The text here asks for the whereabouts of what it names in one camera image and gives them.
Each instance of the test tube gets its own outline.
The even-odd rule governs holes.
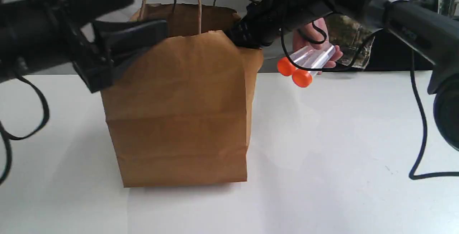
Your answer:
[[[336,48],[331,43],[323,44],[321,50],[314,49],[311,46],[305,46],[290,55],[290,58],[299,66],[321,69],[335,54]],[[279,60],[277,70],[284,76],[292,76],[293,82],[302,88],[308,87],[313,82],[313,77],[317,75],[316,71],[305,71],[297,69],[290,63],[287,57]]]

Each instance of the silver metal part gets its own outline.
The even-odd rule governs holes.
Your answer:
[[[388,4],[401,0],[369,0],[364,8],[363,20],[367,28],[377,31],[384,27],[384,12]]]

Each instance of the white table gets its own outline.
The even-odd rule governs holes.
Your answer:
[[[430,127],[419,172],[459,170],[433,122],[430,74],[417,75]],[[308,89],[259,75],[248,183],[192,188],[123,188],[100,96],[77,76],[29,79],[48,98],[51,121],[13,142],[2,234],[457,232],[459,178],[408,179],[422,128],[406,72],[324,74]],[[25,85],[1,84],[0,97],[12,133],[39,122]]]

